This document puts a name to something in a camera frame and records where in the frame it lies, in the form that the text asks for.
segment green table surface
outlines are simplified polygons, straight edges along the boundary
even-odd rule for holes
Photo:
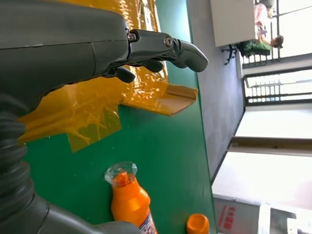
[[[190,41],[186,0],[156,0],[162,32]],[[171,83],[197,87],[196,75],[168,63]],[[159,234],[184,234],[193,213],[206,215],[216,233],[199,101],[173,117],[119,107],[122,129],[73,154],[66,134],[28,143],[26,161],[38,194],[91,223],[112,221],[109,166],[130,160],[151,198]]]

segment robotic hand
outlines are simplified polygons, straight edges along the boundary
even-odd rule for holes
[[[161,61],[201,72],[208,60],[194,45],[165,33],[129,31],[109,11],[47,0],[0,2],[0,233],[139,234],[133,225],[91,225],[36,195],[17,118],[51,91],[99,76],[132,82],[122,67],[162,70]]]

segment orange bottle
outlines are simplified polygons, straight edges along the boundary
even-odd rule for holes
[[[142,234],[157,234],[150,214],[150,198],[136,179],[137,168],[133,162],[114,164],[105,173],[113,187],[112,213],[116,221],[127,221]]]

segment metal screw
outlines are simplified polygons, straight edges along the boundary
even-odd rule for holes
[[[165,39],[165,45],[167,46],[167,47],[169,47],[169,48],[171,47],[172,46],[172,39],[169,38],[169,37],[166,37]]]
[[[134,33],[129,33],[128,34],[127,37],[128,37],[128,40],[130,42],[135,41],[137,39],[137,36],[135,36],[135,34]]]

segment window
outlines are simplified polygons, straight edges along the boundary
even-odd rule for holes
[[[257,63],[312,53],[312,36],[310,24],[312,22],[312,1],[310,0],[275,0],[274,14],[270,23],[265,25],[267,40],[278,35],[284,37],[283,48],[273,48],[270,56],[250,56],[243,63]]]
[[[244,85],[246,106],[312,101],[312,70],[246,78]]]

